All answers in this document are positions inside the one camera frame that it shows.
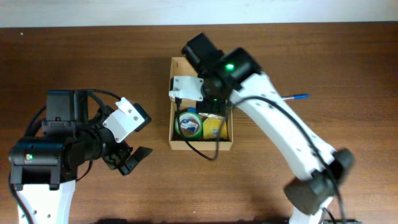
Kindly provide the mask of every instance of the white wall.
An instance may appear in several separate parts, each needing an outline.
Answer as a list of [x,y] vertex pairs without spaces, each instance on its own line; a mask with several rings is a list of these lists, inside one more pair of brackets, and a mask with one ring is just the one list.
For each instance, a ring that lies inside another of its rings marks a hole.
[[398,21],[398,0],[0,0],[0,27]]

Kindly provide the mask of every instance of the green led light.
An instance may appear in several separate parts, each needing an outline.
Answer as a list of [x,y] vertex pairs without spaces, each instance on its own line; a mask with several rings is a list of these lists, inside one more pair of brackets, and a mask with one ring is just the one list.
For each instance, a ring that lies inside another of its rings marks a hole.
[[233,69],[234,69],[234,65],[231,64],[231,63],[229,63],[229,64],[226,64],[226,65],[225,65],[225,68],[226,68],[227,70],[233,70]]

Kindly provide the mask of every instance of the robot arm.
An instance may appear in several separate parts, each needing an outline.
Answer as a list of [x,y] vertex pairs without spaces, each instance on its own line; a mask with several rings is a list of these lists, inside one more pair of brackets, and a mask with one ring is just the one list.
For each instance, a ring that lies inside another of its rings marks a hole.
[[[100,109],[88,119],[88,96]],[[46,119],[29,126],[11,149],[10,189],[19,204],[19,223],[68,223],[78,166],[102,158],[111,170],[125,176],[152,150],[131,155],[124,140],[151,118],[137,103],[125,98],[109,106],[88,90],[50,90]],[[35,137],[42,127],[43,136]]]
[[285,187],[294,205],[290,223],[318,223],[322,208],[336,193],[335,186],[344,181],[353,155],[347,149],[336,151],[318,137],[282,100],[245,50],[224,55],[200,34],[182,52],[198,78],[174,77],[169,97],[202,104],[230,101],[243,110],[278,147],[296,176]]

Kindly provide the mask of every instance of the white bracket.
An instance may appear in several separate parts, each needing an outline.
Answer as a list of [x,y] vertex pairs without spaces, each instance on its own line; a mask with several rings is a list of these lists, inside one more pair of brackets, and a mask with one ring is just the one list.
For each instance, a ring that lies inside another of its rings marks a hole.
[[173,89],[169,91],[171,99],[180,98],[194,101],[203,101],[201,86],[203,79],[192,76],[176,76],[173,78]]
[[106,118],[103,126],[112,132],[117,143],[121,143],[123,139],[137,129],[145,119],[125,97],[122,97],[119,102],[116,102],[116,106],[118,106],[119,109],[113,111],[113,113]]

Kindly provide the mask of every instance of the brown wooden surface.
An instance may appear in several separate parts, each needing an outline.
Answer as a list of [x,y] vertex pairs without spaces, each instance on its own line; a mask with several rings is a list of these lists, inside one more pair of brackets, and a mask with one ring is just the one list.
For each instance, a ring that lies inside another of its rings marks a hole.
[[[9,150],[54,88],[113,91],[152,116],[127,141],[154,153],[127,177],[95,161],[76,185],[70,223],[289,216],[292,206],[282,188],[293,175],[242,112],[234,112],[232,150],[216,162],[169,148],[170,58],[202,31],[225,52],[248,50],[281,95],[311,94],[289,104],[326,142],[356,156],[341,190],[348,217],[397,222],[398,24],[392,22],[0,29],[0,222],[17,220],[7,187]],[[338,216],[335,200],[331,210]]]

